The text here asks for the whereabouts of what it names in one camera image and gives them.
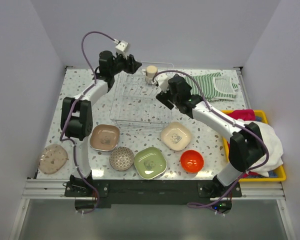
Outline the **cream steel-lined cup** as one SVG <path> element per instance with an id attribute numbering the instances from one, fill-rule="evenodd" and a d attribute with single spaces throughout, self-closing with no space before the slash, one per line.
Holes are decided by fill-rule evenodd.
<path id="1" fill-rule="evenodd" d="M 149 65 L 145 68 L 145 82 L 149 85 L 152 83 L 154 75 L 158 72 L 158 68 L 154 65 Z"/>

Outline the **orange round bowl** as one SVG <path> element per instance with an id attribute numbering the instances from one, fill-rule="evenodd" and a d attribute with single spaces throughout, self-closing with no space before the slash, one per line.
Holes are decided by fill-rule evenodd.
<path id="1" fill-rule="evenodd" d="M 183 152 L 179 161 L 186 172 L 193 174 L 201 171 L 205 164 L 203 156 L 195 150 L 186 150 Z"/>

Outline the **green square panda plate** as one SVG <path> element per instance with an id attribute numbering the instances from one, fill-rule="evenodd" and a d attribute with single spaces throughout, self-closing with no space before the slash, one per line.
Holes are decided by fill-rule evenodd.
<path id="1" fill-rule="evenodd" d="M 167 161 L 156 147 L 148 147 L 138 152 L 133 164 L 139 176 L 145 180 L 152 180 L 167 169 Z"/>

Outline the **cream square panda plate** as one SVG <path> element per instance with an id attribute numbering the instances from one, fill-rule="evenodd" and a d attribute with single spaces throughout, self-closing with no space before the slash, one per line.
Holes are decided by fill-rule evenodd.
<path id="1" fill-rule="evenodd" d="M 174 151 L 182 151 L 192 140 L 192 133 L 180 122 L 171 122 L 160 133 L 161 141 Z"/>

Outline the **white wire dish rack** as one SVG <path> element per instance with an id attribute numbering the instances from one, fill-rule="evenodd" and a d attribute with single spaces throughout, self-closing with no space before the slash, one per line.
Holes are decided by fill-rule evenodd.
<path id="1" fill-rule="evenodd" d="M 156 99 L 161 89 L 146 82 L 148 66 L 159 72 L 174 68 L 172 63 L 144 61 L 136 73 L 118 74 L 109 117 L 119 128 L 161 130 L 171 122 L 172 111 Z"/>

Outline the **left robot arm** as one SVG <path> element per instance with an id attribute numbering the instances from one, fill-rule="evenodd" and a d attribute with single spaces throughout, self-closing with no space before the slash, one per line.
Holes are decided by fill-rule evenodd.
<path id="1" fill-rule="evenodd" d="M 91 69 L 91 84 L 76 96 L 65 97 L 62 101 L 60 141 L 72 143 L 75 168 L 72 175 L 81 178 L 75 189 L 82 196 L 89 196 L 94 190 L 94 184 L 87 180 L 92 172 L 88 153 L 88 140 L 93 130 L 92 107 L 112 89 L 117 74 L 135 74 L 141 66 L 142 63 L 132 54 L 124 56 L 109 50 L 102 51 L 98 66 Z"/>

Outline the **patterned round bowl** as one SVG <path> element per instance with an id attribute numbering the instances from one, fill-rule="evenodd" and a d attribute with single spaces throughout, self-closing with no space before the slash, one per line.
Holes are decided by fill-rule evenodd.
<path id="1" fill-rule="evenodd" d="M 110 156 L 109 163 L 111 167 L 117 171 L 126 171 L 134 163 L 135 155 L 131 149 L 127 147 L 115 148 Z"/>

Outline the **brown square panda plate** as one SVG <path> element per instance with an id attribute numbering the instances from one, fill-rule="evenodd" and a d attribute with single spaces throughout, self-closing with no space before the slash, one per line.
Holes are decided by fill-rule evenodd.
<path id="1" fill-rule="evenodd" d="M 109 124 L 97 125 L 90 137 L 90 146 L 94 150 L 110 152 L 114 150 L 119 142 L 120 130 Z"/>

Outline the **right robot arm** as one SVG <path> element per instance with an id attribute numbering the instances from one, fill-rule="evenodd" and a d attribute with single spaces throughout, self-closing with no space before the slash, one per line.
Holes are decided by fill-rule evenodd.
<path id="1" fill-rule="evenodd" d="M 180 113 L 204 123 L 229 144 L 229 162 L 213 177 L 208 190 L 223 197 L 249 168 L 262 157 L 269 158 L 269 151 L 263 141 L 261 130 L 255 123 L 240 123 L 213 107 L 203 93 L 192 94 L 191 86 L 185 80 L 186 73 L 175 70 L 174 76 L 167 76 L 164 70 L 155 74 L 152 84 L 160 88 L 156 99 L 170 110 L 177 108 Z"/>

